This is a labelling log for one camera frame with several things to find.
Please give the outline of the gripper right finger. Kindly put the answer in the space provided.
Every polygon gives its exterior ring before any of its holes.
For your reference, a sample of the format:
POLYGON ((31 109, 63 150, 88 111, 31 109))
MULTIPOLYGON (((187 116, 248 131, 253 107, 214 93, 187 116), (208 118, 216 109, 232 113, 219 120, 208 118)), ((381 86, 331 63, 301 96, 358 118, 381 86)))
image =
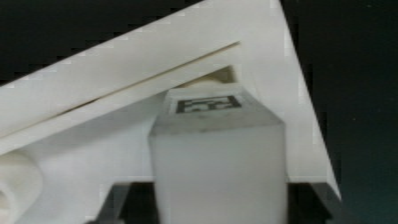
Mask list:
POLYGON ((329 213, 326 224, 363 224, 361 220, 358 219, 344 205, 344 201, 329 184, 313 183, 312 187, 329 213))

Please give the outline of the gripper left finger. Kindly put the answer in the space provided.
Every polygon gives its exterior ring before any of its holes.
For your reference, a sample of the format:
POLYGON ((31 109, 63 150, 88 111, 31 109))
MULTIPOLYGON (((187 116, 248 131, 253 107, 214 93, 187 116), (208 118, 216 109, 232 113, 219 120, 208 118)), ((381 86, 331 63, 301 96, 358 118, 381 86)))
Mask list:
POLYGON ((121 218, 129 197, 130 185, 120 183, 113 186, 97 218, 86 224, 125 224, 121 218))

